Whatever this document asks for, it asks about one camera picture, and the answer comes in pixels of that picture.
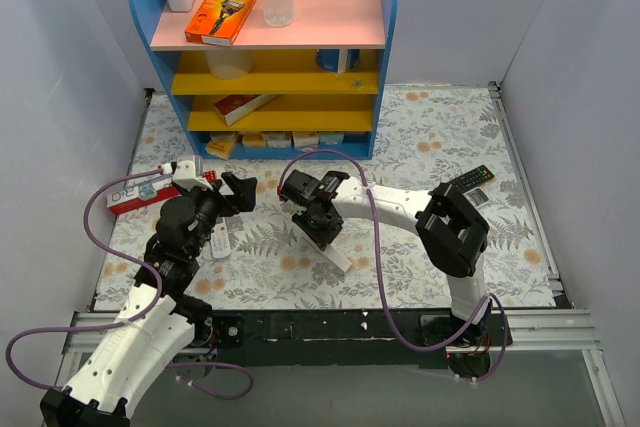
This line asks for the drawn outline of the white remote battery cover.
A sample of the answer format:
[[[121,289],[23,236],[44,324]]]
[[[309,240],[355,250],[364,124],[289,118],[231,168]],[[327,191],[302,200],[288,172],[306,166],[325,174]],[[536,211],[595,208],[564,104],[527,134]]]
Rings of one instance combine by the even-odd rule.
[[[319,247],[313,241],[313,239],[300,228],[297,228],[297,231],[316,252],[321,254],[325,259],[327,259],[335,267],[339,268],[342,272],[347,272],[351,268],[351,261],[333,245],[328,244],[325,247]]]

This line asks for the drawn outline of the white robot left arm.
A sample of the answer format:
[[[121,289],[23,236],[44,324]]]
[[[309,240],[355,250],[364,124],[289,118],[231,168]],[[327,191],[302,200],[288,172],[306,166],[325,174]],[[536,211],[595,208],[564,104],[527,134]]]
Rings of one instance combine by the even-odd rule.
[[[129,425],[173,358],[188,345],[200,347],[211,339],[211,306],[185,291],[217,221],[254,210],[257,180],[224,172],[213,182],[195,176],[173,183],[178,193],[160,209],[115,328],[64,386],[43,396],[46,425]]]

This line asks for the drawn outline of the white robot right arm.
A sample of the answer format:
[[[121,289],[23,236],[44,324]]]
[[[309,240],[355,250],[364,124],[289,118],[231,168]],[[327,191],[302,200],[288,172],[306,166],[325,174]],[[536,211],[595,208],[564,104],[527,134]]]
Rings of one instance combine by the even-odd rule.
[[[366,187],[338,171],[317,179],[294,170],[279,188],[279,198],[299,208],[293,223],[307,242],[343,271],[350,261],[332,243],[346,219],[377,218],[381,224],[417,235],[431,264],[447,277],[454,336],[471,345],[488,333],[485,314],[490,301],[483,298],[483,255],[489,225],[452,184],[411,191]]]

